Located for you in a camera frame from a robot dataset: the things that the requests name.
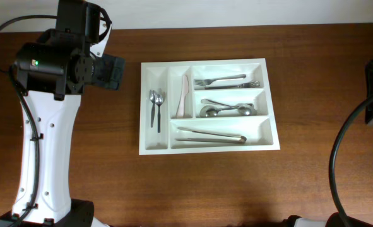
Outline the metal fork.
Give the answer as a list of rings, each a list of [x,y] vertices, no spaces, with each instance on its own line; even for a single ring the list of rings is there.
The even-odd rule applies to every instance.
[[[246,77],[247,77],[246,74],[238,74],[234,76],[227,76],[227,77],[221,77],[221,78],[215,78],[215,79],[195,79],[194,84],[197,86],[209,86],[216,81],[230,81],[230,80],[236,80],[236,79],[245,79]]]

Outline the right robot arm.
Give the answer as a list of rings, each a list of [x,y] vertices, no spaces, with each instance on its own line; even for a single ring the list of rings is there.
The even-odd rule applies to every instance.
[[[291,215],[283,221],[285,226],[293,227],[341,227],[341,226],[354,226],[354,227],[372,227],[371,224],[350,217],[344,210],[340,201],[336,177],[335,177],[335,164],[338,150],[340,148],[343,138],[357,116],[361,112],[365,112],[365,123],[370,124],[373,122],[373,60],[369,61],[365,66],[365,82],[367,88],[366,99],[359,104],[355,110],[348,116],[345,123],[342,125],[331,149],[328,164],[328,180],[329,188],[333,198],[333,202],[337,211],[330,215],[325,221],[316,221],[303,218],[296,215]]]

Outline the metal spoon bowl down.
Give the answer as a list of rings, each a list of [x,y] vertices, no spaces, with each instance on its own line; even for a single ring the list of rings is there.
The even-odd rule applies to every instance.
[[[200,117],[217,117],[220,112],[236,110],[241,116],[256,115],[257,110],[251,103],[239,103],[236,105],[228,105],[216,102],[210,99],[202,99],[202,104],[206,104],[199,113]]]

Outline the large metal spoon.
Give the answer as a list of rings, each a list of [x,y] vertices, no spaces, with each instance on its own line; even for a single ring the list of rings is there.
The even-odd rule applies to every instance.
[[[257,115],[258,111],[252,106],[248,104],[242,104],[238,107],[225,107],[225,108],[217,108],[213,105],[207,105],[203,107],[199,113],[200,117],[218,117],[220,112],[229,111],[229,110],[236,110],[239,115],[241,116],[250,116],[250,115]]]

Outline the pink plastic knife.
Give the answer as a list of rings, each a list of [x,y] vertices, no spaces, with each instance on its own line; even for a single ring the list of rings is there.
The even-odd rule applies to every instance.
[[[183,75],[182,77],[182,90],[181,90],[181,97],[179,100],[179,106],[176,112],[176,118],[183,118],[185,112],[185,102],[186,96],[189,93],[189,80],[187,75]]]

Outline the small metal teaspoon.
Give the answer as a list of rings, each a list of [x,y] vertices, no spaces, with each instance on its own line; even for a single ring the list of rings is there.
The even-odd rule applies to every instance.
[[[163,96],[159,93],[156,93],[156,97],[155,97],[155,104],[158,106],[158,113],[157,113],[157,132],[158,133],[161,133],[161,111],[160,111],[160,107],[162,106],[164,102],[164,99],[163,99]]]
[[[156,99],[156,91],[150,90],[150,101],[152,103],[151,106],[151,117],[150,117],[150,127],[153,128],[154,120],[155,120],[155,99]]]

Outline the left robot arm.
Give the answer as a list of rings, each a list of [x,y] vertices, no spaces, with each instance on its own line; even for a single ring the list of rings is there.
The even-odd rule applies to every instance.
[[[7,72],[23,111],[23,156],[15,203],[0,226],[101,225],[91,201],[69,194],[71,138],[85,87],[118,90],[125,61],[104,52],[112,21],[99,5],[60,1],[54,19]]]

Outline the metal tongs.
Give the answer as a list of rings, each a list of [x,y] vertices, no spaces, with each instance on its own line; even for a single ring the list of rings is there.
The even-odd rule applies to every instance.
[[[177,130],[190,132],[191,134],[203,134],[209,137],[176,137],[175,141],[181,142],[199,142],[199,143],[228,143],[245,144],[247,138],[238,134],[220,133],[213,131],[204,131],[201,129],[192,129],[187,127],[178,127]]]

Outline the metal fork crosswise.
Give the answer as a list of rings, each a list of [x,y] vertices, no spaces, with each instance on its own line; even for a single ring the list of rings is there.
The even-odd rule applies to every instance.
[[[206,86],[206,90],[220,90],[220,89],[234,89],[234,88],[258,88],[261,86],[260,81],[252,81],[248,83],[242,83],[238,85],[230,86]]]

